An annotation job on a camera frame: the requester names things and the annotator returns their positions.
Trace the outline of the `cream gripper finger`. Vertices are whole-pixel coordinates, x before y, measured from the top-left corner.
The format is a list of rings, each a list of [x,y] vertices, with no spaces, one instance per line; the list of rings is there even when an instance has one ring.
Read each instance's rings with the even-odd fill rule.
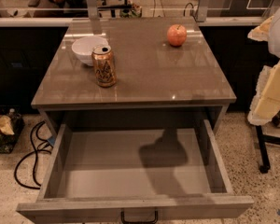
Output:
[[[280,111],[280,61],[273,67],[264,65],[259,73],[256,94],[252,99],[247,120],[252,125],[270,122]]]
[[[248,33],[247,37],[255,41],[267,41],[269,38],[269,31],[270,31],[272,20],[273,20],[273,16],[266,19],[261,25],[252,29]]]

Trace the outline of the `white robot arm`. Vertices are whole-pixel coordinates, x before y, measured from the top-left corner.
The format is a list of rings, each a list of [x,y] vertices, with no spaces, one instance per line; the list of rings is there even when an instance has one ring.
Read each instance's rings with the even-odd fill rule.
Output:
[[[278,64],[273,67],[264,65],[259,73],[256,94],[247,116],[250,124],[259,126],[270,122],[280,111],[280,8],[269,19],[252,29],[248,37],[267,41],[269,52],[279,58]]]

